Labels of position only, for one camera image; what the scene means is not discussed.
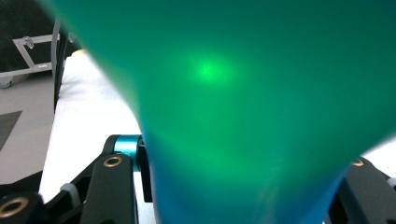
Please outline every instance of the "blue plastic part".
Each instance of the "blue plastic part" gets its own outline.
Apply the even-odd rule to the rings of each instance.
[[[134,172],[139,171],[139,161],[137,159],[137,142],[140,134],[120,135],[114,145],[114,152],[122,153],[131,158],[134,163]]]

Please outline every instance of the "green translucent object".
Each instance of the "green translucent object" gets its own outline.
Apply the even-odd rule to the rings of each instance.
[[[158,223],[321,223],[396,127],[394,1],[50,1],[138,117]]]

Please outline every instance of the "gray floor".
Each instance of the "gray floor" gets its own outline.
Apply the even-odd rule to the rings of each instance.
[[[0,114],[21,110],[21,116],[0,150],[0,184],[15,182],[44,167],[53,122],[50,72],[14,77],[0,89]]]

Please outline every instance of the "mounting hole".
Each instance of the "mounting hole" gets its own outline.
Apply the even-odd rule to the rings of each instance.
[[[0,218],[11,217],[18,214],[28,203],[28,199],[19,197],[3,204],[0,207]]]
[[[354,166],[363,166],[364,162],[361,159],[356,159],[352,162],[352,165]]]
[[[105,167],[114,167],[120,165],[121,163],[122,163],[122,158],[117,156],[117,157],[108,158],[107,160],[105,160],[103,165]]]

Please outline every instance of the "white table surface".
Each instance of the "white table surface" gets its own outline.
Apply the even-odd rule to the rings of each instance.
[[[48,202],[101,152],[111,134],[138,134],[134,114],[88,54],[69,57],[49,140],[40,193]],[[376,168],[396,177],[396,140],[363,154]],[[140,223],[155,223],[144,203],[140,174],[134,175]]]

